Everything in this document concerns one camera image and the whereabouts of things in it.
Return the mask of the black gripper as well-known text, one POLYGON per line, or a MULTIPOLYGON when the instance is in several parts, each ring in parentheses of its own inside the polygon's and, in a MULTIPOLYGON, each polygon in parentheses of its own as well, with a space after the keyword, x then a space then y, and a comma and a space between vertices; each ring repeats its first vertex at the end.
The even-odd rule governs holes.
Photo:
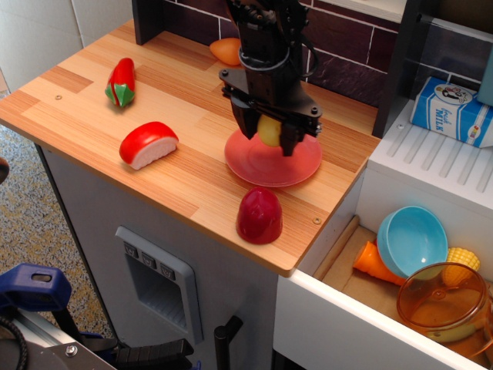
POLYGON ((292 156, 304 136, 318 136, 321 107, 301 86, 303 59, 286 59, 270 68, 249 66, 222 69, 223 95, 230 99, 233 116, 241 133, 251 140, 257 133, 261 115, 281 122, 280 146, 284 156, 292 156))

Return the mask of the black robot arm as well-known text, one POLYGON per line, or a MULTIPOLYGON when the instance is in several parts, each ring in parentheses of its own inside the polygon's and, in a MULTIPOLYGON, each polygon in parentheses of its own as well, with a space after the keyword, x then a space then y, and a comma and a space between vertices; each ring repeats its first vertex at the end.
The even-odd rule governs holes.
POLYGON ((240 36, 238 69, 224 69, 223 94, 230 100, 240 131, 252 139, 261 116, 280 122, 280 147, 292 156, 306 135, 321 131, 322 109, 301 86, 318 66, 304 69, 303 34, 308 8, 298 1, 228 1, 227 10, 240 36))

